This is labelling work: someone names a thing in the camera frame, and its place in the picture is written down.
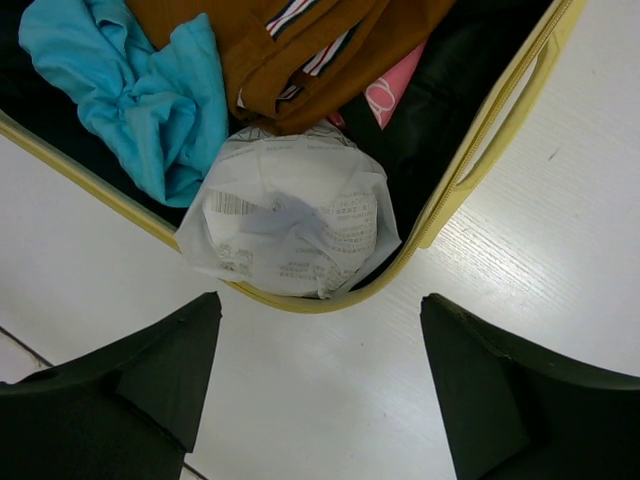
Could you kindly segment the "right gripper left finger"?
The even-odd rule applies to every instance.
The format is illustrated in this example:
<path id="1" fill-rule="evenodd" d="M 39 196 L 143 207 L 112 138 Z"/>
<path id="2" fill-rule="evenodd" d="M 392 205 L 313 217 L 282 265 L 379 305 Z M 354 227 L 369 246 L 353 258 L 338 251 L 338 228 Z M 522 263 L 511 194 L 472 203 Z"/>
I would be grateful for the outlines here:
<path id="1" fill-rule="evenodd" d="M 4 479 L 177 479 L 193 452 L 218 340 L 219 296 L 1 386 Z"/>

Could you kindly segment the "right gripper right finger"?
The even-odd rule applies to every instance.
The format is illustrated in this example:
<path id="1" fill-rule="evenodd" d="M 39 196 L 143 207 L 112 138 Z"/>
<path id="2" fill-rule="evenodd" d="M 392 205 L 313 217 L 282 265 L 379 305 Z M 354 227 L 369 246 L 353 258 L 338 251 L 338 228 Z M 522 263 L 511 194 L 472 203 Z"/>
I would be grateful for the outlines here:
<path id="1" fill-rule="evenodd" d="M 556 353 L 438 294 L 421 328 L 459 479 L 636 479 L 639 380 Z"/>

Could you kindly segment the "white plastic-wrapped package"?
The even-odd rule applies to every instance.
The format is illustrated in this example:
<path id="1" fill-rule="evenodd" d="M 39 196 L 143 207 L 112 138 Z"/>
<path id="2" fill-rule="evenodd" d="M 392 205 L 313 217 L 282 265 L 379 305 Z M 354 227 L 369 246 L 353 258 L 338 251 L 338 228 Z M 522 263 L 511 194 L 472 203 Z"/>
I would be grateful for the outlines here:
<path id="1" fill-rule="evenodd" d="M 401 244 L 384 169 L 326 120 L 232 135 L 175 238 L 203 273 L 319 299 L 351 290 Z"/>

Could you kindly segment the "light blue t-shirt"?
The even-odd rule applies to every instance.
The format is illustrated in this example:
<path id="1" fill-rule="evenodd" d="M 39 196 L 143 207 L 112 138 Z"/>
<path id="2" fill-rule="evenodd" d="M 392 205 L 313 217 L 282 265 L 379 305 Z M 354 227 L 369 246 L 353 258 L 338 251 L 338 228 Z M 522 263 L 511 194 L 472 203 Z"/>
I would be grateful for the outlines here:
<path id="1" fill-rule="evenodd" d="M 229 134 L 206 14 L 177 26 L 157 50 L 122 1 L 35 1 L 18 39 L 140 190 L 168 207 L 193 202 Z"/>

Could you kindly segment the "cream yellow hard-shell suitcase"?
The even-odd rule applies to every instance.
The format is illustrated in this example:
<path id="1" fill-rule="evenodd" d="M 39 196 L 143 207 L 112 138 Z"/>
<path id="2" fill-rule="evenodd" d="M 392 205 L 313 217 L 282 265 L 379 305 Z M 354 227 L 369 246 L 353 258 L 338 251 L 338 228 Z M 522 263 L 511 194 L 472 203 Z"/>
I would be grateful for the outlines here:
<path id="1" fill-rule="evenodd" d="M 1 5 L 1 132 L 164 243 L 183 211 L 136 188 L 115 156 L 80 124 L 72 102 L 34 70 L 18 43 L 23 1 Z M 293 313 L 341 310 L 382 290 L 440 230 L 524 124 L 582 11 L 581 1 L 461 1 L 422 56 L 398 117 L 381 133 L 357 98 L 343 108 L 347 131 L 401 186 L 394 195 L 402 245 L 347 294 L 304 300 L 238 290 Z"/>

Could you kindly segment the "pink printed garment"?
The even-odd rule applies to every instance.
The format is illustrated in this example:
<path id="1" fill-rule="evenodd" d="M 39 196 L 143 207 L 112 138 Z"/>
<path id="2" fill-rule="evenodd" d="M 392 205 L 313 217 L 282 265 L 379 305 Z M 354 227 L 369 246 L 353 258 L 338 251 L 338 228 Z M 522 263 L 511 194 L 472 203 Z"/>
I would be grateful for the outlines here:
<path id="1" fill-rule="evenodd" d="M 388 124 L 408 87 L 426 43 L 427 41 L 420 44 L 416 41 L 410 42 L 412 50 L 407 46 L 392 46 L 390 40 L 364 43 L 364 55 L 369 60 L 374 60 L 375 72 L 381 73 L 381 76 L 363 91 L 364 98 L 382 129 Z"/>

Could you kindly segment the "brown shorts with stripe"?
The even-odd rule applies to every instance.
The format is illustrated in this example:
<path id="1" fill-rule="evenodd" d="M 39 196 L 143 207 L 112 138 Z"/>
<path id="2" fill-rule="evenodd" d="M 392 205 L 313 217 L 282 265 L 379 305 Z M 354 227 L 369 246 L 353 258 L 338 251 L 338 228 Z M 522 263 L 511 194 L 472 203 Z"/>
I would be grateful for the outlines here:
<path id="1" fill-rule="evenodd" d="M 451 10 L 449 0 L 130 1 L 156 48 L 207 16 L 228 109 L 289 135 L 336 112 L 394 67 Z"/>

